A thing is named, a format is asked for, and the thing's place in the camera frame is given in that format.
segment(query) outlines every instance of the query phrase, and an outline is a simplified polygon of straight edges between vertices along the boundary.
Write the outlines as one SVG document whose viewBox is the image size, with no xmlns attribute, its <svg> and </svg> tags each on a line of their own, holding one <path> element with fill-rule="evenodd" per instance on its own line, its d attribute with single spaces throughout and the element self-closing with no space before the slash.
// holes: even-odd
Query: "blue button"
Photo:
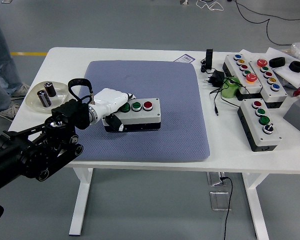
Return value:
<svg viewBox="0 0 300 240">
<path fill-rule="evenodd" d="M 280 86 L 279 86 L 278 84 L 272 84 L 272 85 L 271 85 L 271 89 L 272 89 L 273 91 L 279 91 Z"/>
</svg>

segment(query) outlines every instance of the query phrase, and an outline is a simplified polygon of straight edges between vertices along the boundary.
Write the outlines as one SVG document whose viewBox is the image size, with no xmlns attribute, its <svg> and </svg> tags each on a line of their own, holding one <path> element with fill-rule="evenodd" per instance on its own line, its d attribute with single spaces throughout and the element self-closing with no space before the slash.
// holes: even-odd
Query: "jeans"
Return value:
<svg viewBox="0 0 300 240">
<path fill-rule="evenodd" d="M 0 29 L 0 111 L 9 108 L 10 95 L 22 86 L 14 60 Z"/>
</svg>

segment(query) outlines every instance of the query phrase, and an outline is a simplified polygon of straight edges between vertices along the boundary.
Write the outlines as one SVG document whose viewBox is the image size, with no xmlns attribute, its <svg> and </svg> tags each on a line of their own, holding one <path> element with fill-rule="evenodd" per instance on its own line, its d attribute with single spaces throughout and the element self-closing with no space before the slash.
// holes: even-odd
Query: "person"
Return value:
<svg viewBox="0 0 300 240">
<path fill-rule="evenodd" d="M 29 86 L 22 83 L 6 39 L 0 29 L 0 117 L 13 121 L 19 104 L 13 100 L 23 99 Z"/>
</svg>

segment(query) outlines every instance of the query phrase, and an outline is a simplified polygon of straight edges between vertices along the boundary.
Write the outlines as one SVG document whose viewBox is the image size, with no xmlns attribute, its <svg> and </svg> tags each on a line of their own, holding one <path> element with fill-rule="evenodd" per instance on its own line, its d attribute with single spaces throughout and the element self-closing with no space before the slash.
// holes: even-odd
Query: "table leg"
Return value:
<svg viewBox="0 0 300 240">
<path fill-rule="evenodd" d="M 246 195 L 249 201 L 250 211 L 254 224 L 255 234 L 258 240 L 269 240 L 266 223 L 262 214 L 257 186 L 268 176 L 268 173 L 242 173 Z"/>
<path fill-rule="evenodd" d="M 78 196 L 76 197 L 69 235 L 80 236 L 82 225 L 84 222 L 92 173 L 94 169 L 74 167 L 73 170 L 80 180 L 80 186 Z"/>
</svg>

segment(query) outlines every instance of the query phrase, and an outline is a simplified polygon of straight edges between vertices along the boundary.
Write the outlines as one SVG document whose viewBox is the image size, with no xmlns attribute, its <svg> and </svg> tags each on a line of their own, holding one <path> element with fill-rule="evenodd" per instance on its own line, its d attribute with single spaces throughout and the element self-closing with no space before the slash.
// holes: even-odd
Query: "gray floor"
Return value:
<svg viewBox="0 0 300 240">
<path fill-rule="evenodd" d="M 287 49 L 267 39 L 266 24 L 246 22 L 234 1 L 224 11 L 181 6 L 179 0 L 13 0 L 1 4 L 0 25 L 11 52 L 47 52 L 53 47 L 265 52 Z M 283 18 L 300 18 L 300 0 L 238 1 Z M 268 17 L 242 9 L 249 20 Z M 269 37 L 279 44 L 300 42 L 300 21 L 272 18 Z M 31 84 L 43 56 L 15 56 L 19 74 Z M 0 133 L 10 123 L 0 118 Z M 234 182 L 227 239 L 256 239 L 239 173 Z M 0 240 L 74 239 L 68 236 L 79 180 L 64 168 L 45 182 L 19 177 L 0 190 L 5 212 Z M 258 186 L 271 240 L 300 240 L 300 175 L 271 174 Z M 225 212 L 211 209 L 205 172 L 95 169 L 83 240 L 223 239 Z"/>
</svg>

